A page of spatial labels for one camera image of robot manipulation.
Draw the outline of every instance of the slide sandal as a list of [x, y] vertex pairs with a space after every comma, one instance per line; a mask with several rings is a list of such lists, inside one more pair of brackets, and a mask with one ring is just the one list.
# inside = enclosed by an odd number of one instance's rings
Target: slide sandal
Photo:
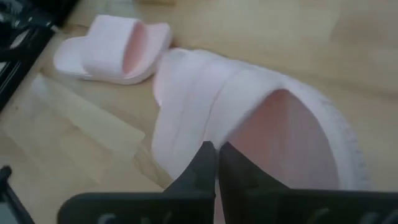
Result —
[[53, 62], [66, 75], [130, 85], [155, 73], [156, 61], [171, 41], [168, 24], [146, 25], [138, 19], [99, 15], [86, 36], [60, 45]]
[[173, 179], [203, 141], [217, 149], [228, 141], [288, 187], [369, 188], [354, 133], [314, 88], [204, 50], [174, 63], [152, 141], [155, 160]]

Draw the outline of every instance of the pink slide sandal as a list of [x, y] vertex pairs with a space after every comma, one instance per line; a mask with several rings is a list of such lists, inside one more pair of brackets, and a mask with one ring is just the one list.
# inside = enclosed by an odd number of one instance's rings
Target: pink slide sandal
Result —
[[369, 188], [356, 137], [320, 92], [293, 78], [204, 50], [169, 50], [155, 76], [152, 153], [177, 179], [203, 141], [229, 141], [296, 189]]
[[168, 24], [100, 15], [86, 36], [65, 40], [53, 62], [66, 75], [130, 85], [155, 73], [156, 61], [171, 41]]

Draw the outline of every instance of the black object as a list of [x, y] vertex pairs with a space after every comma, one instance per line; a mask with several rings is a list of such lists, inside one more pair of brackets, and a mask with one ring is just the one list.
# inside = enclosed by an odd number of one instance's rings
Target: black object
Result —
[[398, 223], [398, 194], [289, 189], [228, 142], [219, 158], [204, 142], [161, 194], [78, 195], [62, 206], [58, 223], [213, 223], [216, 169], [227, 224]]
[[[0, 0], [0, 111], [53, 36], [50, 29], [61, 26], [77, 0]], [[27, 31], [23, 41], [14, 40]]]
[[5, 204], [5, 206], [1, 206], [0, 213], [3, 215], [6, 213], [9, 214], [7, 220], [5, 220], [5, 217], [0, 217], [0, 223], [34, 224], [29, 213], [7, 182], [11, 173], [11, 168], [9, 166], [4, 166], [0, 170], [0, 205]]
[[206, 142], [163, 193], [77, 195], [62, 205], [58, 223], [212, 223], [215, 175], [216, 153]]

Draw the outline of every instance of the pink sandal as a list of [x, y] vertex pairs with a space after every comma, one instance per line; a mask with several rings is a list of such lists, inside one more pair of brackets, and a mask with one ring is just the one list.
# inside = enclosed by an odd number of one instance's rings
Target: pink sandal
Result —
[[100, 15], [86, 36], [65, 40], [53, 62], [60, 73], [84, 80], [135, 84], [155, 73], [155, 63], [171, 40], [167, 24]]
[[164, 54], [154, 82], [160, 105], [152, 153], [173, 179], [203, 141], [229, 141], [296, 189], [367, 189], [349, 124], [319, 91], [293, 78], [204, 51]]

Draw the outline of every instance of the wooden floor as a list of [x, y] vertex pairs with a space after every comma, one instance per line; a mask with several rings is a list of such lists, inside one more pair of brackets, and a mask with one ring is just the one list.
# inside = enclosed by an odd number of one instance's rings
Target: wooden floor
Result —
[[177, 0], [175, 6], [82, 0], [0, 116], [0, 165], [37, 223], [55, 223], [87, 191], [161, 191], [150, 156], [152, 82], [85, 82], [52, 54], [97, 13], [168, 22], [176, 44], [265, 66], [329, 97], [356, 131], [374, 190], [398, 190], [398, 3], [377, 0]]
[[151, 80], [130, 88], [35, 66], [0, 117], [0, 166], [11, 165], [11, 185], [37, 223], [55, 223], [79, 193], [162, 191], [171, 180], [148, 151], [157, 112]]

